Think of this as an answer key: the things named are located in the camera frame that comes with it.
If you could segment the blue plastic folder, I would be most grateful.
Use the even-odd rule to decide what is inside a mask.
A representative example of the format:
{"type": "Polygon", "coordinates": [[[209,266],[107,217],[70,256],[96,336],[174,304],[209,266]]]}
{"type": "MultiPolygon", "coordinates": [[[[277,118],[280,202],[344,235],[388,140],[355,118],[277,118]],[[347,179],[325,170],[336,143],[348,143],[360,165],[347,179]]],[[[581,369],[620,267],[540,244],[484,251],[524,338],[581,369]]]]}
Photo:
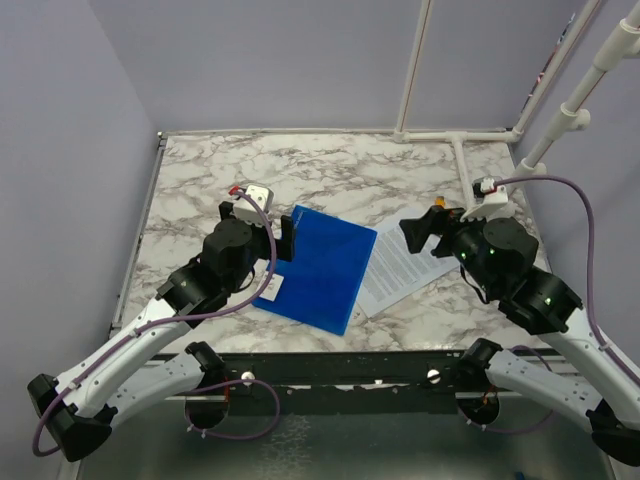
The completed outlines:
{"type": "Polygon", "coordinates": [[[297,205],[292,212],[295,255],[279,260],[259,309],[343,335],[377,232],[297,205]]]}

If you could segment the printed white paper sheets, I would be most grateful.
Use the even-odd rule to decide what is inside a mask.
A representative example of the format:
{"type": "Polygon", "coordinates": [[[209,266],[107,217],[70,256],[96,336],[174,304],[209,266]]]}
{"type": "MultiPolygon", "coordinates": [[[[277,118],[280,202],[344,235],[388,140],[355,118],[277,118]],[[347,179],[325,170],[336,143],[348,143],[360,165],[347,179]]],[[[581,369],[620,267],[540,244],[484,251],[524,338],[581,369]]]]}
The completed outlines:
{"type": "Polygon", "coordinates": [[[357,297],[357,304],[367,318],[375,317],[458,267],[453,258],[439,259],[431,254],[439,240],[436,236],[427,240],[419,254],[409,252],[399,222],[421,215],[415,208],[403,208],[374,228],[376,241],[357,297]]]}

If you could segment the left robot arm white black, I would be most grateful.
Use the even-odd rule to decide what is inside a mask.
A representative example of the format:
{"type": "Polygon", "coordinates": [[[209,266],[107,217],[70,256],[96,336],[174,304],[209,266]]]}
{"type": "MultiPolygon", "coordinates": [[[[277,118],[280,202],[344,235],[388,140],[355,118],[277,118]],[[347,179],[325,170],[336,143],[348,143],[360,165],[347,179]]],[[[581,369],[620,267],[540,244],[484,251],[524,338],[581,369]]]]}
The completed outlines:
{"type": "Polygon", "coordinates": [[[254,265],[292,261],[296,230],[281,218],[276,238],[266,215],[268,205],[241,196],[219,206],[220,222],[202,250],[174,271],[138,316],[85,360],[51,376],[39,374],[27,390],[39,423],[70,462],[95,452],[130,417],[168,397],[229,394],[238,384],[256,383],[252,371],[240,373],[204,341],[153,369],[145,366],[164,347],[203,321],[232,313],[228,299],[242,289],[254,265]]]}

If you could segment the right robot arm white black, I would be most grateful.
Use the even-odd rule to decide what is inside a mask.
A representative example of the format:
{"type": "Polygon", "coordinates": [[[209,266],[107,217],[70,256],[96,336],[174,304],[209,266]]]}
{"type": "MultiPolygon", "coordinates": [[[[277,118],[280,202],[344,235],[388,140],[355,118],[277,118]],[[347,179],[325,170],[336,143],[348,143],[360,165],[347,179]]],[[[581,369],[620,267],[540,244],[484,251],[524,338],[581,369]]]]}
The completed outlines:
{"type": "Polygon", "coordinates": [[[496,302],[506,318],[560,353],[583,377],[570,381],[531,365],[499,344],[478,339],[457,364],[461,386],[487,385],[526,396],[574,421],[608,456],[639,464],[639,389],[605,352],[580,297],[559,277],[535,266],[537,239],[514,218],[466,220],[464,209],[432,206],[399,226],[408,250],[455,258],[485,302],[496,302]]]}

